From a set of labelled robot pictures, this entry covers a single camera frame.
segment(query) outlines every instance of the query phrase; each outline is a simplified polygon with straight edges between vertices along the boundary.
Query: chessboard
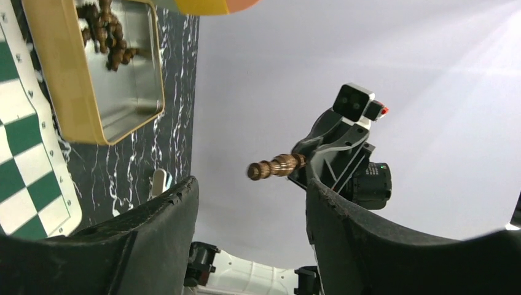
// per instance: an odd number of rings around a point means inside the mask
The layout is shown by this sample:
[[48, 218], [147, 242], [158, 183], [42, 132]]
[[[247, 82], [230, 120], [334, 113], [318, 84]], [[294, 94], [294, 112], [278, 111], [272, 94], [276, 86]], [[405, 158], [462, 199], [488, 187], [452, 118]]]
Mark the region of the chessboard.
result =
[[82, 212], [9, 0], [0, 0], [0, 234], [69, 235]]

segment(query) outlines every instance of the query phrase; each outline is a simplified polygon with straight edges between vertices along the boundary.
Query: green square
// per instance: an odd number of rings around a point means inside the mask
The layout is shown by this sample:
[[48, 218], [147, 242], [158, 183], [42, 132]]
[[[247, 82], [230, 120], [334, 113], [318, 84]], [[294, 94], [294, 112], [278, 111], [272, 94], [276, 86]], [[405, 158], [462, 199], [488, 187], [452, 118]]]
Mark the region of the green square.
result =
[[26, 240], [40, 240], [42, 238], [47, 238], [47, 233], [45, 232], [44, 225], [42, 224], [40, 217], [36, 215], [26, 224], [22, 225], [21, 228], [12, 233], [11, 236], [24, 238]]
[[38, 212], [61, 195], [60, 185], [53, 171], [28, 186], [27, 191]]
[[23, 178], [20, 175], [20, 171], [14, 159], [10, 159], [0, 165], [0, 179], [2, 180], [0, 203], [25, 187], [25, 183], [23, 182]]
[[7, 42], [0, 42], [0, 82], [18, 79], [15, 61]]
[[7, 141], [13, 156], [42, 142], [38, 115], [31, 115], [6, 124]]

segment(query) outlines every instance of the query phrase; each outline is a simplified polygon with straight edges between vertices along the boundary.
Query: table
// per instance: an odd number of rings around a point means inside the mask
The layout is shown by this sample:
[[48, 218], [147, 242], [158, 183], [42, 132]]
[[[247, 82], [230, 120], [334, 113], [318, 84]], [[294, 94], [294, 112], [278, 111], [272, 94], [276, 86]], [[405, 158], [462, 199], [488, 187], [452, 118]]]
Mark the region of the table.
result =
[[[12, 0], [18, 24], [31, 47], [20, 0]], [[150, 198], [151, 178], [163, 168], [173, 183], [190, 175], [198, 17], [158, 8], [165, 112], [115, 146], [59, 144], [83, 217], [77, 230], [106, 221]], [[32, 51], [36, 73], [41, 70]], [[41, 89], [49, 97], [44, 81]]]

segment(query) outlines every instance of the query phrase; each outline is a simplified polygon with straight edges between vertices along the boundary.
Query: white wall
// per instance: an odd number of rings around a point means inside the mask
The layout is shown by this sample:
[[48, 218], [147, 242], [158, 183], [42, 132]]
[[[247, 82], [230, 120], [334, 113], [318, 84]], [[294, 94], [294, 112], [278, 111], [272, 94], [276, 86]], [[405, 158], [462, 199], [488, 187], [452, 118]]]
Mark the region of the white wall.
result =
[[340, 86], [376, 93], [373, 161], [393, 196], [378, 213], [450, 238], [506, 224], [521, 188], [521, 3], [263, 0], [202, 18], [192, 173], [195, 238], [279, 267], [312, 264], [305, 192], [246, 166], [290, 151]]

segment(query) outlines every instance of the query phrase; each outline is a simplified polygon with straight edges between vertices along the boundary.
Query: metal tray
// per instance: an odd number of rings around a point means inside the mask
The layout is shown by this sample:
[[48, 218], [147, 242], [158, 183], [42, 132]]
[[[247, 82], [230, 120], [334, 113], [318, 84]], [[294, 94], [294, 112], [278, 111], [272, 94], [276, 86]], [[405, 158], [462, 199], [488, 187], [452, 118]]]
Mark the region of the metal tray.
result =
[[62, 137], [67, 141], [116, 144], [156, 118], [165, 99], [159, 36], [153, 5], [147, 0], [113, 0], [111, 9], [137, 55], [117, 72], [107, 55], [84, 46], [76, 6], [84, 0], [23, 0]]

